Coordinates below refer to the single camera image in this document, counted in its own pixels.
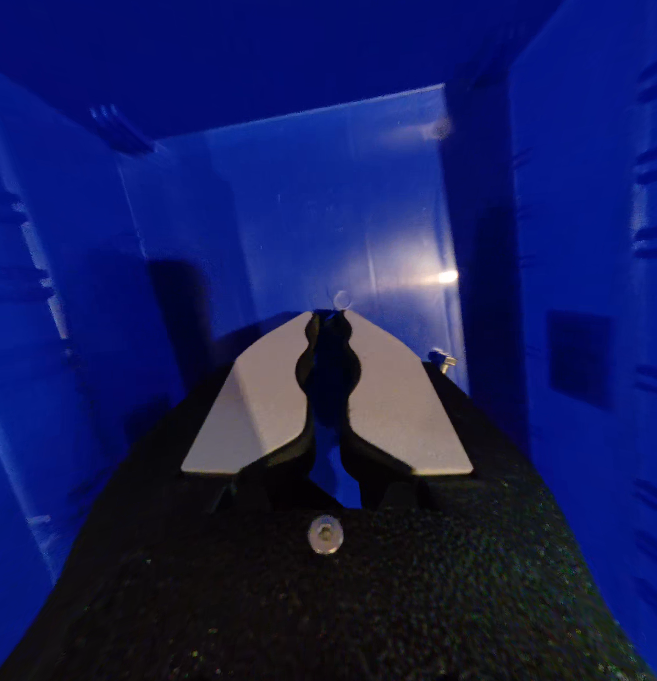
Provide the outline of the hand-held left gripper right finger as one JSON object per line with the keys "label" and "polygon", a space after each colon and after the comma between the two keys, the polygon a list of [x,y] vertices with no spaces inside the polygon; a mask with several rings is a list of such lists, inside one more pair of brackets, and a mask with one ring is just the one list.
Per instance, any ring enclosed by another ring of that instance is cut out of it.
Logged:
{"label": "hand-held left gripper right finger", "polygon": [[418,355],[357,312],[343,315],[359,364],[348,399],[351,431],[413,475],[471,474],[473,465]]}

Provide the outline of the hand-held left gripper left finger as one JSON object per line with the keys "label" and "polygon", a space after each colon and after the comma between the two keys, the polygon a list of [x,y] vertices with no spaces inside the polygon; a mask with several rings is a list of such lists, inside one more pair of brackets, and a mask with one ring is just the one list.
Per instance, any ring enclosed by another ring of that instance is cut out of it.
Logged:
{"label": "hand-held left gripper left finger", "polygon": [[239,355],[181,472],[255,475],[311,455],[314,423],[305,384],[318,331],[317,314],[302,312]]}

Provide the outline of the blue plastic bin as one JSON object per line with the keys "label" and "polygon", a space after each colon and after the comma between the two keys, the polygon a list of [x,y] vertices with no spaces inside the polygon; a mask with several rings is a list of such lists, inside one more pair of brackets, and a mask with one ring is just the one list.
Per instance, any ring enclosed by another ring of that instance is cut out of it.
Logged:
{"label": "blue plastic bin", "polygon": [[[181,472],[306,311],[311,455]],[[0,680],[657,680],[657,1],[0,1]]]}

